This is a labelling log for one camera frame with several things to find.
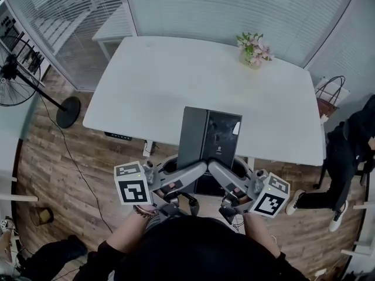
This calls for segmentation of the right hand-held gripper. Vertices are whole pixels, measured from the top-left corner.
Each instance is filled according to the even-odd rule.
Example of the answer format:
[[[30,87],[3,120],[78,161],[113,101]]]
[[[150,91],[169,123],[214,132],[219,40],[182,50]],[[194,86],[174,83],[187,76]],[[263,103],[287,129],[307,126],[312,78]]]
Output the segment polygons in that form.
[[[266,170],[251,172],[247,162],[240,157],[234,158],[231,169],[216,160],[211,160],[208,170],[227,192],[221,202],[219,213],[229,224],[235,216],[246,213],[274,218],[289,199],[289,183]],[[233,195],[233,190],[237,187],[249,197],[248,202],[240,204]]]

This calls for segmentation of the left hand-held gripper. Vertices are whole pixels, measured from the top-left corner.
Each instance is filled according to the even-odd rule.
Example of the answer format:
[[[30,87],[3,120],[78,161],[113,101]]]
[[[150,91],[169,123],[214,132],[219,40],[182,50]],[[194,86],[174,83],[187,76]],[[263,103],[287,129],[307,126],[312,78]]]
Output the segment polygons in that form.
[[[204,175],[207,163],[199,161],[182,169],[177,168],[178,156],[167,157],[158,167],[147,161],[114,166],[114,181],[122,205],[150,206],[161,221],[183,215],[177,193]]]

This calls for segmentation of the black rectangular box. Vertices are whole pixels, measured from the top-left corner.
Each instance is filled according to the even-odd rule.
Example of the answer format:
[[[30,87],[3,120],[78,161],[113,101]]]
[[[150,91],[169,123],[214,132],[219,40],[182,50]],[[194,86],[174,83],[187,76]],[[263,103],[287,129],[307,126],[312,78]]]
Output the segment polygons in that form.
[[[203,160],[232,171],[241,120],[241,115],[185,107],[176,168]]]

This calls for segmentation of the person's left forearm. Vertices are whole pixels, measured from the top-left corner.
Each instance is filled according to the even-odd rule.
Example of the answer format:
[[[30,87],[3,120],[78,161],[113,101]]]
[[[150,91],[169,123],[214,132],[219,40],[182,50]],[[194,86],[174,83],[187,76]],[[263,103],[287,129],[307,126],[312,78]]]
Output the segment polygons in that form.
[[[132,210],[121,226],[116,229],[106,243],[117,251],[129,253],[143,237],[146,227],[156,211]]]

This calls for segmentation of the person's right forearm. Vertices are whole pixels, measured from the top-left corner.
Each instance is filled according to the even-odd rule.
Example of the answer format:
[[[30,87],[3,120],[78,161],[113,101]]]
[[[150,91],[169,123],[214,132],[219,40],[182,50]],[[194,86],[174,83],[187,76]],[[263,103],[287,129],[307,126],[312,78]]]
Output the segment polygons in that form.
[[[281,256],[281,251],[275,242],[274,237],[269,233],[262,216],[253,213],[246,213],[243,215],[243,221],[244,230],[248,237],[257,241],[276,258]]]

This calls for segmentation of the person's left hand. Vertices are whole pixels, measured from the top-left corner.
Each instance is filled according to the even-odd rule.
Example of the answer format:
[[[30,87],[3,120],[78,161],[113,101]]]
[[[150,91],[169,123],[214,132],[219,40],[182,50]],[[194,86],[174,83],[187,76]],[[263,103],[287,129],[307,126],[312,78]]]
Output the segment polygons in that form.
[[[161,198],[164,198],[166,195],[173,192],[174,188],[175,188],[175,183],[166,184],[157,191],[157,195],[160,196]]]

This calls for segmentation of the person's right hand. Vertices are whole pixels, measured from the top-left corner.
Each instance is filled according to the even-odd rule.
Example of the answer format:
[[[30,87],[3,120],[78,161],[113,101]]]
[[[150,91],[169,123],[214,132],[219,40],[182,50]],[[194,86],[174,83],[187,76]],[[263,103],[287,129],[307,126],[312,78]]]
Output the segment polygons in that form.
[[[238,187],[233,190],[233,195],[238,199],[240,204],[249,201],[249,197],[246,195],[246,193],[242,192]]]

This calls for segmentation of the black desk control panel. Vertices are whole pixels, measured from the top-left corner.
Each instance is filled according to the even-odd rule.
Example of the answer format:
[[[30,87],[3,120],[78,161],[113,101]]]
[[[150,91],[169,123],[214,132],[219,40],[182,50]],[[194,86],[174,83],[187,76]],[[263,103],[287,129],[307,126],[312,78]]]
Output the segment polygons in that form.
[[[108,137],[111,137],[111,138],[121,139],[121,140],[124,140],[124,141],[132,141],[132,137],[130,137],[130,136],[119,135],[119,134],[111,133],[111,132],[104,132],[104,134]]]

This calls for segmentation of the person's black top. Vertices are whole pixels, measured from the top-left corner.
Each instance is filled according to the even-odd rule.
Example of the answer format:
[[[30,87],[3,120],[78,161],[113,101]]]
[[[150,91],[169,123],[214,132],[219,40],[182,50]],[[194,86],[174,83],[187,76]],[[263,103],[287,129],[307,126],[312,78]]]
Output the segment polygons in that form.
[[[184,215],[147,231],[129,250],[99,245],[74,281],[308,281],[285,255],[212,218]]]

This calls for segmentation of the black office chair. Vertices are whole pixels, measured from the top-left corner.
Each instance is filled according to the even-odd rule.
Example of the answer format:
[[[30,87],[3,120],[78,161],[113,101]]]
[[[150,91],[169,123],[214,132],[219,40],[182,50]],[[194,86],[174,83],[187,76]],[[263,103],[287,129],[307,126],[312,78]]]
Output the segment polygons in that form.
[[[341,127],[342,131],[343,131],[343,136],[345,138],[347,138],[348,134],[349,134],[349,124],[347,123],[347,121],[344,121],[344,122],[341,122],[339,124],[339,126]],[[319,190],[322,186],[322,183],[323,183],[323,179],[325,177],[325,174],[326,174],[326,147],[328,145],[328,136],[327,136],[327,133],[325,132],[325,126],[324,126],[324,123],[321,123],[321,131],[322,131],[322,145],[323,145],[323,165],[322,165],[322,168],[321,168],[321,173],[320,173],[320,177],[319,177],[319,181],[313,185],[313,189],[314,190]],[[360,176],[360,185],[363,186],[365,183],[369,183],[370,182],[370,170],[366,167],[367,165],[367,162],[362,162],[359,164],[358,166],[358,170],[356,172],[356,176]]]

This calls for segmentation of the large white desk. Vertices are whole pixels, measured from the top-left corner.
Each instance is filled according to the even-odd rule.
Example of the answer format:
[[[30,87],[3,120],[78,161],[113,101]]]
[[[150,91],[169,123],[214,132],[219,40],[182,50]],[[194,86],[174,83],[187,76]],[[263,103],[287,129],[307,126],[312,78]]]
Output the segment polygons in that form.
[[[177,145],[186,107],[241,115],[239,156],[320,166],[323,140],[310,73],[273,59],[259,69],[237,47],[126,37],[89,103],[86,128]]]

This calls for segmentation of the black standing fan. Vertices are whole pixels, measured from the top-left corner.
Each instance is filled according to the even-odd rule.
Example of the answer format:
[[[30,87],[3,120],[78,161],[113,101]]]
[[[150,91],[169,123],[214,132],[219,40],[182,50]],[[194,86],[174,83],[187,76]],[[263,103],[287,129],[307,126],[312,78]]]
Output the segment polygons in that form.
[[[81,102],[77,97],[68,97],[56,102],[40,88],[40,82],[21,66],[11,52],[8,36],[0,38],[0,106],[11,107],[22,104],[36,93],[57,107],[56,125],[66,129],[79,117]]]

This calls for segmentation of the person's left leg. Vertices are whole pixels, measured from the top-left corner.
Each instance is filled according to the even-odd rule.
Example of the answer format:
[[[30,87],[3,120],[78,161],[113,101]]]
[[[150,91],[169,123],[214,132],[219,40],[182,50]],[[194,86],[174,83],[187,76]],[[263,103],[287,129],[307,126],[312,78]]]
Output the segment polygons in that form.
[[[87,254],[87,248],[75,235],[43,245],[26,260],[20,277],[30,281],[52,281],[66,263]]]

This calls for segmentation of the white bench table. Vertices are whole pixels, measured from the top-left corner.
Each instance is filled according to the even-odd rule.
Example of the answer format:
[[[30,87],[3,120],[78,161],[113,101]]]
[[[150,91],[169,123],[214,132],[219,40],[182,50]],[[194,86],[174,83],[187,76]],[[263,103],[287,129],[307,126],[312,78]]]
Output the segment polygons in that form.
[[[137,36],[137,31],[127,2],[105,7],[103,12],[99,19],[99,28],[91,39],[99,45],[109,62],[114,53],[108,50],[106,44],[116,44],[118,47],[123,38]]]

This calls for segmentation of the pale side desk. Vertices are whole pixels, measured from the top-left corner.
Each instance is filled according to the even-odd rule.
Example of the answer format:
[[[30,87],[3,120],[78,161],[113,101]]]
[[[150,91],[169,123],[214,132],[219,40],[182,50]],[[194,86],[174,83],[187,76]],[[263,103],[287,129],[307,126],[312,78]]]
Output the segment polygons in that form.
[[[10,200],[17,184],[21,149],[37,103],[32,97],[16,106],[0,106],[0,200]]]

